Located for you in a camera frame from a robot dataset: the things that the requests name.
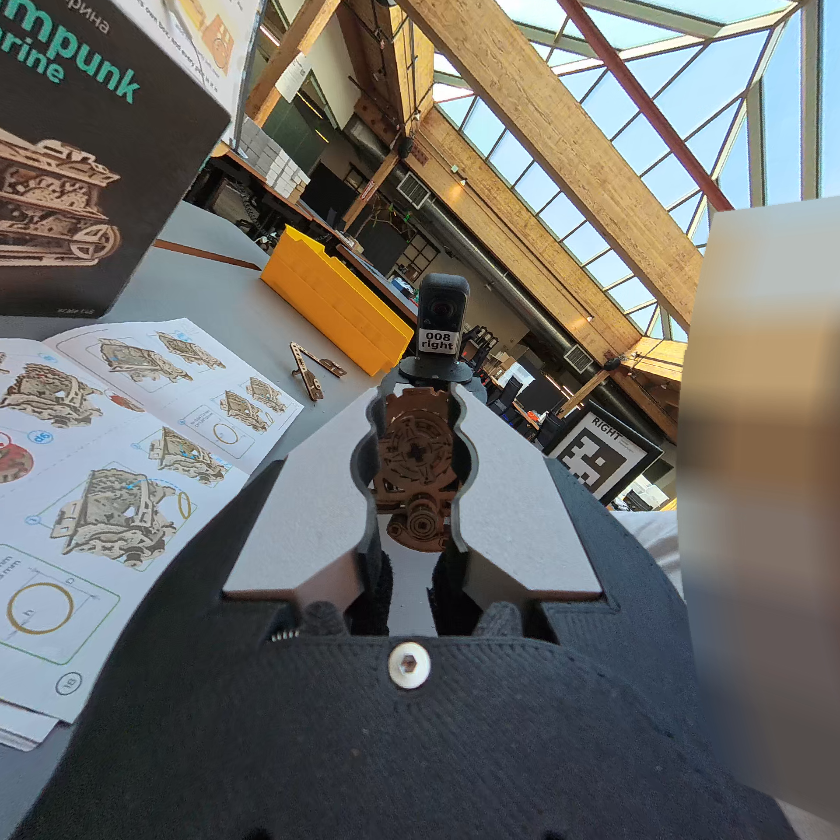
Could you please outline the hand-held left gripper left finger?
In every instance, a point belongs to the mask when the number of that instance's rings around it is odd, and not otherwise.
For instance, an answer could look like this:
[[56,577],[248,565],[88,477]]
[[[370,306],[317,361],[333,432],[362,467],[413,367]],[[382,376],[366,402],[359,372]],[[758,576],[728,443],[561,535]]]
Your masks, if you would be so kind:
[[375,504],[378,471],[374,386],[292,449],[268,491],[224,584],[239,600],[303,609],[330,602],[342,613],[372,601],[382,573]]

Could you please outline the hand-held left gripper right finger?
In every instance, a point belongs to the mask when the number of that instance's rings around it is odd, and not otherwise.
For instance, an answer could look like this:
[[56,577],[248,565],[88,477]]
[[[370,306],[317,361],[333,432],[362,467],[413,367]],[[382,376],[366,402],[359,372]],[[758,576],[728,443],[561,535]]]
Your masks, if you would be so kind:
[[525,619],[604,613],[604,589],[550,470],[532,443],[465,385],[449,387],[453,466],[448,602],[466,622],[507,602]]

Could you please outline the wooden mechanical model body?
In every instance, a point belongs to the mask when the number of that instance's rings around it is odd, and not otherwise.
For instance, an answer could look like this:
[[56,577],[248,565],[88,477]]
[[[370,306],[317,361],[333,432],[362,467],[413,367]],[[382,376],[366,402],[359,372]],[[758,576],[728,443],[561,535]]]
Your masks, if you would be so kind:
[[447,391],[436,391],[430,387],[411,387],[400,384],[385,399],[386,425],[391,426],[401,417],[431,420],[449,426],[449,397]]

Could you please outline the wooden gear plate assembly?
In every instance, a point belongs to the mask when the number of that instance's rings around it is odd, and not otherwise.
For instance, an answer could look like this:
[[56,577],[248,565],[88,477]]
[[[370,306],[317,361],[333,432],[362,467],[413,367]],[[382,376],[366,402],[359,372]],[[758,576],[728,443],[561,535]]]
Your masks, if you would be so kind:
[[403,547],[441,553],[460,480],[452,466],[453,435],[427,411],[404,413],[380,441],[381,469],[373,479],[376,510],[388,516],[386,533]]

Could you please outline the grey desk with wooden edge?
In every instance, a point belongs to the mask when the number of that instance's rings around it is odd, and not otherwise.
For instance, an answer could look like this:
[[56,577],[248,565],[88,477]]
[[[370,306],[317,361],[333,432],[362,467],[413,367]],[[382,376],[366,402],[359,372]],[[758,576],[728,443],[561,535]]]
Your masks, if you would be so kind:
[[258,270],[269,260],[267,253],[235,224],[184,201],[178,203],[157,239],[187,248],[190,254],[201,251]]

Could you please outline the framed black white marker board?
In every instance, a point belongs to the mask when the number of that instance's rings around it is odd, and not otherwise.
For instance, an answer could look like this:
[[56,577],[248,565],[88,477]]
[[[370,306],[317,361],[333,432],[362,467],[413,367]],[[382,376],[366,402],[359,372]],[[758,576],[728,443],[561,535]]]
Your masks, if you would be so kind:
[[604,506],[611,504],[664,453],[594,401],[559,421],[543,450]]

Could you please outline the yellow plastic bin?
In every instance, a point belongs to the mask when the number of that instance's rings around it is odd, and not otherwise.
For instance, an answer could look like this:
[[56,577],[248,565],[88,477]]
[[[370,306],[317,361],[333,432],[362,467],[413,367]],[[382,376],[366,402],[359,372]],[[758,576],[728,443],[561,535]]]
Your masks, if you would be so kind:
[[261,279],[368,375],[396,367],[414,336],[347,266],[290,225]]

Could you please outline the person's white clothing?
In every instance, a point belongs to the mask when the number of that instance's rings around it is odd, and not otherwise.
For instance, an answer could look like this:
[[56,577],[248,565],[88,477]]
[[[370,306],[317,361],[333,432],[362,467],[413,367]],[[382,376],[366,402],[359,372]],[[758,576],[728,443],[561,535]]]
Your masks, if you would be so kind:
[[651,554],[684,600],[677,510],[613,511],[612,515]]

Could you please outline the open instruction booklet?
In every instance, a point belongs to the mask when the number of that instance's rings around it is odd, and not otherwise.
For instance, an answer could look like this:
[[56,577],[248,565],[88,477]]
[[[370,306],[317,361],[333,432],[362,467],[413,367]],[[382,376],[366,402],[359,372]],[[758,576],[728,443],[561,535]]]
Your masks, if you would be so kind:
[[1,345],[2,744],[29,751],[303,406],[187,319]]

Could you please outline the stack of white boxes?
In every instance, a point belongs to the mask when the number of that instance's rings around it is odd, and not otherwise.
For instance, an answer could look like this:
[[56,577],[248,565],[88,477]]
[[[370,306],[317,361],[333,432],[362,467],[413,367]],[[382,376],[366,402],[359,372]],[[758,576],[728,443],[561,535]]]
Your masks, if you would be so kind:
[[239,128],[235,152],[269,187],[292,201],[297,201],[310,183],[310,176],[248,116]]

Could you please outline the white paper notice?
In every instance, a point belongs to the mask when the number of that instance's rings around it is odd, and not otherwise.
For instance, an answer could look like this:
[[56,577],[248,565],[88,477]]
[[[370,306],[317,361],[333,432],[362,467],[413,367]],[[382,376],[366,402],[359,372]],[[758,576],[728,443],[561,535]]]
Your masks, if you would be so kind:
[[303,82],[308,78],[312,64],[308,56],[299,51],[275,84],[278,95],[288,102],[293,102]]

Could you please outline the black puzzle kit box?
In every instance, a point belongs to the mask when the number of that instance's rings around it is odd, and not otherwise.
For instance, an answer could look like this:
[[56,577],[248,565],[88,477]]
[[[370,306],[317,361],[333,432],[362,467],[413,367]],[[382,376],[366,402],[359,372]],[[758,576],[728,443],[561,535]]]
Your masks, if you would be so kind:
[[161,2],[1,2],[1,310],[106,313],[229,111]]

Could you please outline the white instruction poster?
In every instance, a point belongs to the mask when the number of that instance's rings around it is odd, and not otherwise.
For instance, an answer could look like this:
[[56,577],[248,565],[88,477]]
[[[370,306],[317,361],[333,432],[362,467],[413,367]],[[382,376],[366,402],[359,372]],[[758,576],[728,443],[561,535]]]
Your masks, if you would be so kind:
[[115,1],[226,109],[240,120],[245,84],[265,1]]

